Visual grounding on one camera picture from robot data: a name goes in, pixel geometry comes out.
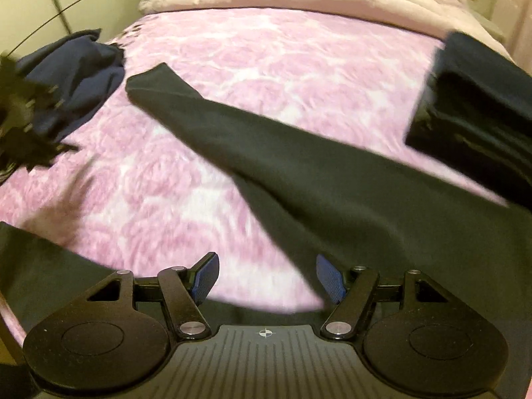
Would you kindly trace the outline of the dark green garment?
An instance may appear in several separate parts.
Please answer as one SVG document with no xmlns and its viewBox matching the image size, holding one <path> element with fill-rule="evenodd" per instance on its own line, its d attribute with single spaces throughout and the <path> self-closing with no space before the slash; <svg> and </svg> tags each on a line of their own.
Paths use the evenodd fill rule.
<svg viewBox="0 0 532 399">
<path fill-rule="evenodd" d="M 492 390 L 395 390 L 353 346 L 325 339 L 320 323 L 211 322 L 212 336 L 177 345 L 161 370 L 127 391 L 44 391 L 24 351 L 3 366 L 15 398 L 522 398 L 531 380 L 531 217 L 368 151 L 203 98 L 168 66 L 131 76 L 130 101 L 223 169 L 262 227 L 312 286 L 316 261 L 372 268 L 387 284 L 415 269 L 503 335 L 509 359 Z M 66 302 L 72 277 L 52 277 L 46 312 Z"/>
</svg>

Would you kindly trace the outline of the folded dark clothes stack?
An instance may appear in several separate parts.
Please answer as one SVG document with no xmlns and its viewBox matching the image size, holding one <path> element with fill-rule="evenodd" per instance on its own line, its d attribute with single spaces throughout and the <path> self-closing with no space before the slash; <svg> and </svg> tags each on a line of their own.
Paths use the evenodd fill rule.
<svg viewBox="0 0 532 399">
<path fill-rule="evenodd" d="M 529 209 L 531 76 L 474 37 L 450 33 L 405 143 Z"/>
</svg>

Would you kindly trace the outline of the navy blue crumpled garment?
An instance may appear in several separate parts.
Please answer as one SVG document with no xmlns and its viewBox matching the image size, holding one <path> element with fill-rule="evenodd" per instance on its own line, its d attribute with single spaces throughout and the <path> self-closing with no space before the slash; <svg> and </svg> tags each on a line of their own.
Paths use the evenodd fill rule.
<svg viewBox="0 0 532 399">
<path fill-rule="evenodd" d="M 53 87 L 61 101 L 59 107 L 35 114 L 39 135 L 53 141 L 66 138 L 91 120 L 124 80 L 124 50 L 100 43 L 100 33 L 72 33 L 18 60 L 20 75 Z"/>
</svg>

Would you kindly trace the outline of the pink floral bed blanket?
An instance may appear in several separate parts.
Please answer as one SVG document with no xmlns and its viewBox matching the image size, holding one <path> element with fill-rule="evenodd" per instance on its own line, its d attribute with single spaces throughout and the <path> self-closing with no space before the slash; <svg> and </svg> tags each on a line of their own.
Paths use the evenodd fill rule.
<svg viewBox="0 0 532 399">
<path fill-rule="evenodd" d="M 204 97 L 385 155 L 479 199 L 497 197 L 402 141 L 437 40 L 281 9 L 149 15 L 115 43 L 133 76 L 168 64 Z M 209 250 L 221 277 L 211 322 L 320 323 L 327 299 L 270 238 L 231 178 L 118 87 L 51 169 L 1 189 L 1 314 L 22 342 L 45 314 L 39 287 L 72 277 L 70 300 L 111 270 L 150 276 Z"/>
</svg>

